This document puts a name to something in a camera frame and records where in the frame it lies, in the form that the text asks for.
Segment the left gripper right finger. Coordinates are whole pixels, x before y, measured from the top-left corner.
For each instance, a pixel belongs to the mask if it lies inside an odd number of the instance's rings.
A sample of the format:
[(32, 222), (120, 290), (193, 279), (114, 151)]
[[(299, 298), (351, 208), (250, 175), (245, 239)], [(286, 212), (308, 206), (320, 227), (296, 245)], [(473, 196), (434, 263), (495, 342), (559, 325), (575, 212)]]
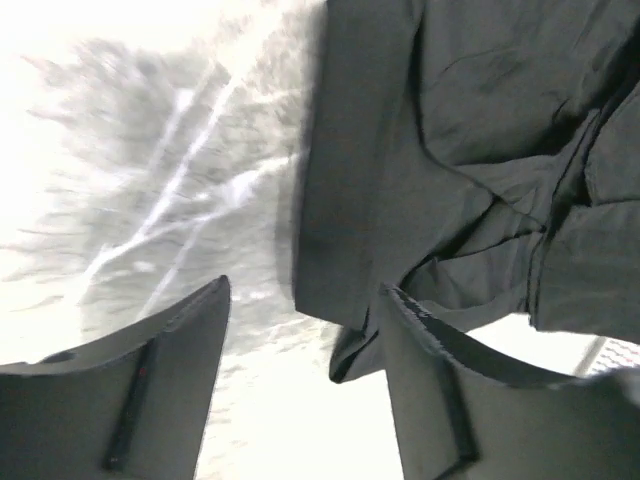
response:
[(578, 378), (527, 364), (386, 285), (378, 322), (406, 478), (638, 477), (636, 369)]

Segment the black long sleeve shirt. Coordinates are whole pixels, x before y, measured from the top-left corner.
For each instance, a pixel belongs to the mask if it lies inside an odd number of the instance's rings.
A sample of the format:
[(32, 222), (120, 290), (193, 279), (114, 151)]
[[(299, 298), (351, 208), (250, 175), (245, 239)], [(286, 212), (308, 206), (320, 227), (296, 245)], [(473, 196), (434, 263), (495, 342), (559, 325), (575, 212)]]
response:
[(313, 114), (294, 300), (332, 381), (382, 368), (381, 283), (638, 341), (637, 2), (331, 1)]

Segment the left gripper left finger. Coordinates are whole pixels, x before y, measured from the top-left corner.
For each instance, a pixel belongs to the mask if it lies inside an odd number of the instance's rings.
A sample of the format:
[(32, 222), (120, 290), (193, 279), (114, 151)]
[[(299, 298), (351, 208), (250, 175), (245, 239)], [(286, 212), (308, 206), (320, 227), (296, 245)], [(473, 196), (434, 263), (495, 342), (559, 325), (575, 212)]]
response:
[(99, 340), (1, 369), (5, 479), (191, 479), (230, 311), (220, 277)]

